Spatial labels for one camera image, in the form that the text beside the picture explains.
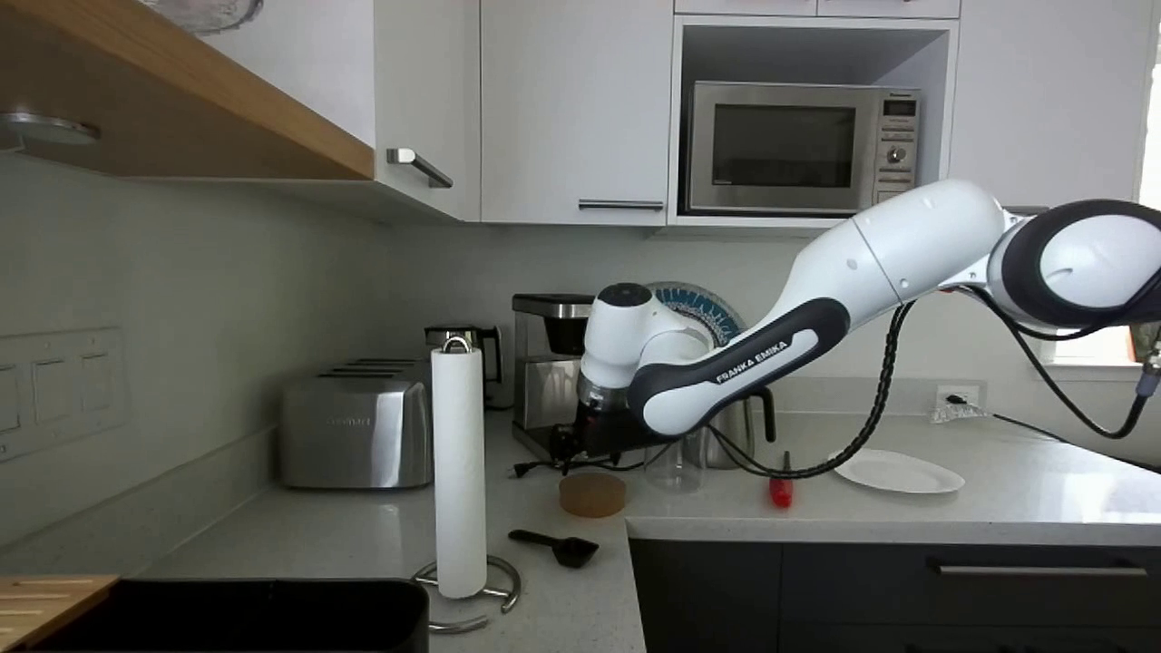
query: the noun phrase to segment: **silver toaster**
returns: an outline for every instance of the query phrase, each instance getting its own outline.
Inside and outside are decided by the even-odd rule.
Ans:
[[[298,491],[433,487],[429,379],[418,363],[347,363],[281,393],[277,475]]]

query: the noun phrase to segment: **black cable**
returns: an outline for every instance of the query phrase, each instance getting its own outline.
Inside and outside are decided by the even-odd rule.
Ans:
[[[899,329],[905,321],[905,313],[914,306],[899,306],[893,313],[893,321],[885,329],[885,348],[882,348],[882,365],[879,365],[879,384],[874,384],[874,401],[868,411],[868,421],[861,427],[861,436],[852,436],[835,458],[818,462],[818,463],[809,463],[809,467],[766,467],[759,463],[751,453],[743,453],[724,430],[717,430],[711,423],[711,436],[717,440],[717,445],[724,450],[724,458],[740,467],[740,471],[751,471],[751,475],[766,475],[766,479],[812,479],[812,475],[828,475],[835,467],[841,467],[852,453],[861,453],[868,445],[868,440],[874,436],[879,421],[882,421],[882,411],[885,411],[885,400],[893,393],[893,375],[895,375],[895,353],[899,353]]]
[[[948,394],[948,401],[953,401],[953,405],[960,405],[960,411],[972,411],[976,418],[1005,421],[1005,423],[1017,423],[1017,427],[1038,430],[1038,436],[1043,436],[1043,440],[1065,441],[1065,440],[1059,440],[1059,436],[1054,436],[1054,430],[1049,430],[1049,427],[1038,427],[1038,423],[1020,421],[1020,418],[1007,418],[1007,415],[991,415],[991,411],[983,411],[983,405],[972,405],[972,401],[967,401],[967,400],[960,400],[960,394]]]
[[[661,462],[661,458],[668,453],[668,445],[673,445],[673,441],[664,441],[664,445],[655,445],[655,453],[637,458],[637,462],[631,462],[631,463],[616,463],[616,462],[608,462],[608,458],[568,458],[568,462],[563,462],[563,458],[537,458],[537,462],[510,463],[510,479],[521,479],[521,475],[528,475],[532,467],[550,467],[550,471],[557,471],[557,475],[567,475],[567,471],[572,471],[572,467],[635,471],[635,467],[649,467],[653,462]]]
[[[995,297],[988,297],[983,288],[953,288],[953,289],[966,289],[966,295],[979,297],[979,301],[1007,326],[1007,332],[1012,332],[1012,341],[1020,344],[1024,360],[1038,370],[1038,377],[1049,384],[1049,393],[1053,393],[1087,430],[1095,430],[1095,436],[1103,436],[1103,440],[1123,440],[1123,436],[1134,427],[1134,421],[1139,421],[1150,393],[1134,393],[1134,394],[1130,394],[1121,427],[1103,427],[1103,423],[1095,423],[1095,421],[1053,379],[1053,375],[1041,365],[1041,360],[1038,360],[1038,356],[1029,353],[1029,344],[1024,341],[1024,332],[1028,332],[1028,338],[1038,338],[1038,341],[1065,341],[1065,338],[1020,326],[1012,317],[1005,317],[1005,313],[995,306]],[[1155,375],[1156,375],[1156,370],[1141,365],[1139,389],[1147,389]]]

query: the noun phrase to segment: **wooden shelf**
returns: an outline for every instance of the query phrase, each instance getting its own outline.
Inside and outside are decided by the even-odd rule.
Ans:
[[[0,60],[0,113],[102,130],[27,155],[133,177],[373,177],[370,146],[139,0],[0,0]]]
[[[105,598],[117,577],[0,577],[0,648],[35,643]]]

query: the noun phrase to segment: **kettle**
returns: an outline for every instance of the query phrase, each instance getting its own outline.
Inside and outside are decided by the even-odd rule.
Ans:
[[[482,405],[498,405],[498,393],[503,379],[503,353],[500,353],[500,329],[498,326],[425,326],[425,348],[477,348],[482,353]]]

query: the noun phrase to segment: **black utensil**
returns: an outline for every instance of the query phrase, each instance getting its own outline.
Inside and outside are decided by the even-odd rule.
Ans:
[[[549,534],[532,534],[532,529],[510,529],[508,539],[521,539],[521,543],[549,543],[554,562],[581,569],[591,554],[593,554],[593,539],[581,539],[581,537],[549,537]]]

